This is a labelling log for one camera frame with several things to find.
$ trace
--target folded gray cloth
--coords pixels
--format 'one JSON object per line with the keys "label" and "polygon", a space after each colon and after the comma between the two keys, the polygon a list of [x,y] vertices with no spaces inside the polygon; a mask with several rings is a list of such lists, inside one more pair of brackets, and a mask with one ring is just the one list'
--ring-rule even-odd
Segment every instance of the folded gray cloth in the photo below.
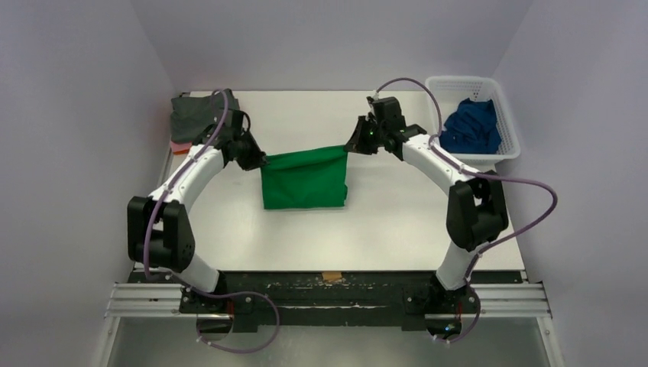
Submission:
{"label": "folded gray cloth", "polygon": [[[229,109],[238,109],[238,100],[234,98],[231,89],[224,89],[214,96],[214,106],[219,114],[222,113],[227,95]],[[209,104],[210,97],[177,97],[171,99],[173,112],[171,112],[171,141],[177,144],[190,143],[200,135],[205,128],[214,123],[214,113]],[[231,123],[232,114],[229,113],[225,123]]]}

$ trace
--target blue cloth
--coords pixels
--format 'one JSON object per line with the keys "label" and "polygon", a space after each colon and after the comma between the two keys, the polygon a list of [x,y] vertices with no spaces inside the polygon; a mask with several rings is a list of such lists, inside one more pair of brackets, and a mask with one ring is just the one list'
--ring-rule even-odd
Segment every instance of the blue cloth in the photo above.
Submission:
{"label": "blue cloth", "polygon": [[445,131],[439,136],[441,147],[450,153],[495,154],[501,142],[492,99],[461,101],[457,112],[445,121]]}

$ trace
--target table top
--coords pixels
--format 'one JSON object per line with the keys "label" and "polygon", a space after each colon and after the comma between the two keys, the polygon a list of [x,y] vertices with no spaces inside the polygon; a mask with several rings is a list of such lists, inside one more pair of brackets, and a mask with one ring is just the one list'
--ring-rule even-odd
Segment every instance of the table top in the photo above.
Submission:
{"label": "table top", "polygon": [[[269,155],[343,145],[357,116],[368,111],[366,96],[371,94],[234,93],[251,117],[257,143]],[[425,94],[381,96],[397,97],[407,123],[431,130]],[[442,106],[444,115],[454,108]],[[184,158],[172,157],[171,172]],[[224,271],[415,271],[441,265],[450,241],[447,197],[431,180],[381,151],[373,156],[350,154],[346,183],[344,208],[268,211],[263,209],[260,171],[244,172],[230,164],[209,182],[191,209],[196,252]],[[477,269],[524,269],[516,240],[484,254]]]}

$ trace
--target purple cable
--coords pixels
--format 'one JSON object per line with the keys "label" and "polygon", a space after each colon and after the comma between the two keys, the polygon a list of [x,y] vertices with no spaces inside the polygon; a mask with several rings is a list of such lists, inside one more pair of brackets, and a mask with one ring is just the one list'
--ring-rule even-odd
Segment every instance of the purple cable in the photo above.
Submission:
{"label": "purple cable", "polygon": [[[214,110],[214,108],[213,108],[213,106],[214,106],[214,103],[213,103],[214,102],[214,96],[216,94],[220,93],[220,92],[221,92],[220,90],[215,90],[215,91],[212,92],[212,95],[210,96],[209,101],[210,101],[210,104],[212,105],[212,110]],[[150,263],[150,259],[149,259],[150,258],[149,249],[151,247],[151,233],[153,232],[153,225],[155,224],[155,218],[157,217],[157,213],[160,211],[160,208],[162,206],[162,203],[164,202],[164,199],[167,197],[167,195],[170,192],[173,191],[173,188],[175,187],[175,185],[176,185],[177,181],[180,179],[180,177],[182,177],[182,175],[186,172],[186,170],[189,169],[189,167],[191,167],[194,163],[196,163],[198,161],[198,158],[200,158],[203,155],[203,153],[205,153],[207,148],[211,146],[211,143],[214,142],[214,139],[216,139],[216,136],[221,131],[222,126],[225,124],[225,119],[227,118],[227,114],[228,114],[228,111],[229,111],[229,101],[228,101],[227,95],[225,93],[223,93],[223,100],[224,100],[224,104],[225,104],[224,107],[223,107],[223,112],[221,114],[221,118],[219,119],[218,124],[216,125],[216,129],[212,133],[212,136],[209,137],[209,139],[203,145],[203,147],[200,148],[200,150],[196,153],[196,155],[193,156],[193,159],[191,161],[187,162],[184,166],[182,166],[182,168],[180,168],[176,172],[176,174],[174,174],[174,176],[171,177],[171,180],[169,181],[169,184],[168,184],[167,188],[164,191],[162,191],[162,194],[157,199],[157,202],[155,203],[155,206],[153,207],[153,211],[151,212],[151,217],[148,220],[148,226],[146,228],[146,234],[144,235],[144,256],[143,256],[144,259],[143,259],[142,263],[144,264],[144,274],[146,275],[146,279],[149,279],[149,280],[154,279],[154,277],[151,275],[151,270],[150,270],[151,263]],[[279,325],[280,325],[279,310],[277,309],[277,306],[274,304],[274,302],[272,302],[272,300],[268,296],[266,296],[264,294],[257,293],[257,292],[252,292],[252,291],[242,291],[242,292],[235,292],[235,293],[229,293],[229,294],[216,295],[216,294],[210,294],[210,293],[201,291],[200,289],[195,289],[194,287],[191,287],[190,284],[185,284],[184,282],[182,282],[182,280],[180,280],[180,282],[183,283],[186,287],[188,287],[192,291],[196,292],[197,294],[200,294],[200,295],[205,296],[205,297],[213,298],[213,299],[216,299],[216,300],[221,300],[221,299],[224,299],[224,298],[237,297],[237,296],[245,296],[245,295],[247,295],[247,296],[257,296],[257,297],[263,298],[266,302],[268,302],[270,304],[270,306],[272,307],[272,310],[274,311],[274,316],[276,317],[276,320],[277,320],[274,331],[273,331],[271,337],[268,338],[268,340],[266,340],[264,343],[260,344],[259,346],[256,346],[256,347],[250,348],[250,349],[233,349],[233,348],[228,348],[227,346],[220,346],[218,344],[206,341],[205,338],[203,338],[203,336],[198,334],[198,339],[201,342],[205,343],[206,345],[211,346],[213,348],[217,348],[217,349],[226,351],[226,352],[230,352],[230,353],[249,354],[249,353],[258,352],[259,350],[265,348],[266,346],[269,346],[277,338],[277,334],[279,333]]]}
{"label": "purple cable", "polygon": [[390,80],[390,81],[386,82],[382,86],[378,87],[378,89],[376,89],[376,93],[379,93],[382,89],[389,86],[390,84],[395,83],[395,82],[400,82],[400,81],[407,81],[407,82],[411,82],[411,83],[414,83],[414,84],[418,85],[432,99],[432,102],[434,102],[434,106],[436,108],[436,117],[437,117],[437,119],[439,121],[439,128],[437,129],[435,134],[430,135],[430,137],[429,137],[429,148],[432,151],[434,151],[434,153],[437,156],[439,156],[439,158],[441,158],[444,162],[446,162],[450,166],[454,167],[460,173],[468,175],[468,176],[473,176],[473,177],[477,177],[477,178],[483,178],[483,179],[486,179],[486,180],[498,180],[498,181],[502,181],[502,182],[511,182],[511,183],[515,183],[515,184],[519,183],[519,184],[532,185],[532,186],[543,188],[544,190],[547,190],[549,192],[549,194],[551,194],[551,205],[549,205],[549,208],[547,210],[545,210],[545,212],[542,213],[542,215],[540,215],[538,218],[536,218],[535,220],[533,220],[532,222],[530,222],[526,226],[518,229],[517,231],[514,231],[510,235],[506,235],[506,236],[502,237],[501,239],[497,239],[497,240],[489,243],[488,245],[484,246],[483,248],[479,249],[477,251],[477,253],[475,254],[475,256],[472,258],[470,264],[468,265],[468,269],[466,269],[466,272],[465,272],[465,275],[464,275],[464,280],[466,282],[466,285],[468,286],[468,289],[475,295],[475,302],[476,302],[477,309],[475,311],[475,318],[473,319],[472,323],[468,326],[468,329],[466,329],[465,332],[461,333],[456,338],[454,338],[452,340],[447,339],[445,341],[445,343],[456,343],[459,340],[464,339],[465,336],[467,336],[468,333],[470,333],[471,330],[475,327],[475,325],[477,324],[477,321],[479,320],[479,314],[481,312],[481,302],[479,300],[477,292],[475,292],[475,289],[473,289],[471,287],[471,285],[470,285],[470,274],[475,269],[475,266],[476,266],[477,261],[479,260],[479,258],[484,254],[484,252],[486,252],[486,251],[490,250],[491,248],[501,244],[502,242],[508,241],[509,239],[512,239],[513,237],[517,237],[518,235],[521,235],[522,233],[525,233],[529,229],[532,229],[533,227],[537,226],[540,222],[542,222],[547,216],[549,216],[549,214],[551,214],[553,212],[553,210],[558,205],[558,194],[556,193],[556,191],[551,186],[547,185],[546,183],[542,183],[542,182],[539,182],[539,181],[536,181],[536,180],[528,180],[526,178],[502,177],[502,176],[495,176],[495,175],[490,175],[490,174],[482,174],[482,173],[478,173],[478,172],[464,171],[462,166],[455,163],[450,158],[446,157],[446,155],[443,154],[441,151],[439,151],[436,148],[436,146],[433,144],[434,139],[441,135],[441,132],[442,132],[442,117],[441,117],[441,108],[439,107],[439,104],[436,101],[436,98],[434,97],[434,94],[432,93],[431,90],[429,90],[428,87],[426,87],[423,83],[421,83],[418,80],[408,78],[408,77],[402,77],[402,78],[396,78],[396,79],[393,79],[393,80]]}

